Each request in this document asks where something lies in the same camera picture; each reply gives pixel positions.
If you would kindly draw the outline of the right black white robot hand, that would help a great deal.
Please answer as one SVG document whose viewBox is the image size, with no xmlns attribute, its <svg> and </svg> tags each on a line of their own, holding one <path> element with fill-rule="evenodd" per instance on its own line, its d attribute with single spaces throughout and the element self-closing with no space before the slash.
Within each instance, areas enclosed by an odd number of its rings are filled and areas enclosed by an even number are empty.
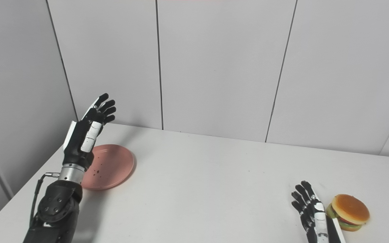
<svg viewBox="0 0 389 243">
<path fill-rule="evenodd" d="M 308 181 L 301 181 L 291 193 L 309 243 L 345 243 L 337 218 L 326 214 L 326 208 Z"/>
</svg>

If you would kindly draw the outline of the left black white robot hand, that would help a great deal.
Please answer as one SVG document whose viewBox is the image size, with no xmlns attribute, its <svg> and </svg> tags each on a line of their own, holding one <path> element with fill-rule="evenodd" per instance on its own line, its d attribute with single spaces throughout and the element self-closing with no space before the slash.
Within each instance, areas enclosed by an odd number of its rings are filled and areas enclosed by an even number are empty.
<svg viewBox="0 0 389 243">
<path fill-rule="evenodd" d="M 115 120 L 115 101 L 108 93 L 99 96 L 78 122 L 73 121 L 63 143 L 63 165 L 80 167 L 84 172 L 93 162 L 93 147 L 107 123 Z"/>
</svg>

